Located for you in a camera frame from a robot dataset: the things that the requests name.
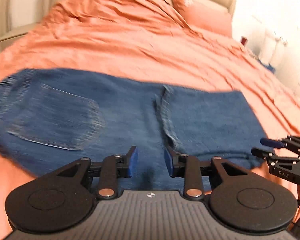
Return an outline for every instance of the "nightstand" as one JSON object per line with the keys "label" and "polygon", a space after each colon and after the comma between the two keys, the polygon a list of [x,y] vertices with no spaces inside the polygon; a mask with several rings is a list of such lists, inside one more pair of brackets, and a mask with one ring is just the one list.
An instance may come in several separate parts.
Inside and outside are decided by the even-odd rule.
{"label": "nightstand", "polygon": [[37,23],[32,23],[20,26],[0,37],[0,50],[3,51],[5,48],[12,45],[16,40],[25,36],[30,30],[33,30],[36,25]]}

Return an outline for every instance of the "black circular disc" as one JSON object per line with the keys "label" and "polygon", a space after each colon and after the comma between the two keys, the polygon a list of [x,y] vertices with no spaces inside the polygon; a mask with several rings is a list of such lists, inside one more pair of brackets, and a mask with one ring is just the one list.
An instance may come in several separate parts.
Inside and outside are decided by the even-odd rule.
{"label": "black circular disc", "polygon": [[297,201],[289,190],[264,178],[237,176],[213,190],[210,208],[239,231],[264,234],[286,228],[295,216]]}
{"label": "black circular disc", "polygon": [[69,228],[82,221],[92,206],[89,191],[63,177],[47,184],[29,182],[13,190],[5,203],[10,223],[16,229],[33,233]]}

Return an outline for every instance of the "jeans back pocket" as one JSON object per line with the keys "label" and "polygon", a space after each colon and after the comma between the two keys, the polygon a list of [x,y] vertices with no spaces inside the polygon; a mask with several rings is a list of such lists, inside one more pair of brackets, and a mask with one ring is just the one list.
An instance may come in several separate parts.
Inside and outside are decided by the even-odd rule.
{"label": "jeans back pocket", "polygon": [[83,150],[104,125],[95,101],[42,84],[8,132],[43,145]]}

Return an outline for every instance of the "denim fabric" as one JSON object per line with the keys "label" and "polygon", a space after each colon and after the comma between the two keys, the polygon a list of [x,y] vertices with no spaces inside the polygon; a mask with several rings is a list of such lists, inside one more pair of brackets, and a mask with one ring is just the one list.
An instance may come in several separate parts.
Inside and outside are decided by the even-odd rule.
{"label": "denim fabric", "polygon": [[[71,69],[23,70],[0,83],[0,151],[41,176],[81,157],[101,161],[139,148],[120,188],[181,189],[164,145],[209,160],[259,166],[265,133],[242,93],[208,93]],[[207,180],[205,188],[210,189]]]}

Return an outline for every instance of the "white logo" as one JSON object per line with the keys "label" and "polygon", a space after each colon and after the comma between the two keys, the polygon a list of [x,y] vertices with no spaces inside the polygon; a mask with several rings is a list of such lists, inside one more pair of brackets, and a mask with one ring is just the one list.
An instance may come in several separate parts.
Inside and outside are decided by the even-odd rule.
{"label": "white logo", "polygon": [[149,198],[153,198],[153,197],[155,197],[155,196],[156,196],[156,194],[154,194],[154,193],[150,192],[150,193],[148,193],[146,196],[147,196],[147,197],[149,197]]}

